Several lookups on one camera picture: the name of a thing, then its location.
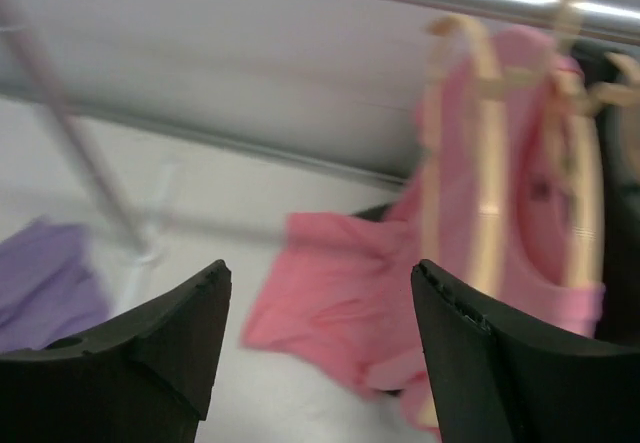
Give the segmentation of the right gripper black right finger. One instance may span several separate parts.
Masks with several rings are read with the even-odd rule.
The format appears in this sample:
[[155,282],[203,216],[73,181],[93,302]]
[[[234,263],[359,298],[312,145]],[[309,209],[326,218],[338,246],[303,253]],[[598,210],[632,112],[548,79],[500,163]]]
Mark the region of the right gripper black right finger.
[[429,260],[411,287],[442,441],[638,441],[638,349],[547,324]]

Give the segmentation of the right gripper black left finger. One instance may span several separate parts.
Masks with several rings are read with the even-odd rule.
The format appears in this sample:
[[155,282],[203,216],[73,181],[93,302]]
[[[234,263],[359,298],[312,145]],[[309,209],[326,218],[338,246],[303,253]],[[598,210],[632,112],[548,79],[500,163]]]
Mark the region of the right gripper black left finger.
[[173,290],[42,350],[1,357],[4,442],[192,442],[207,417],[231,272]]

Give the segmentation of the purple t shirt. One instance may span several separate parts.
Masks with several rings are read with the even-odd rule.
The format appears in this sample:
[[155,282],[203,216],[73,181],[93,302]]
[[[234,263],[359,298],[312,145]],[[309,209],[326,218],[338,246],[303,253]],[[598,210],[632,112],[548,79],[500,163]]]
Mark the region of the purple t shirt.
[[1,242],[1,351],[43,349],[105,322],[88,230],[45,218]]

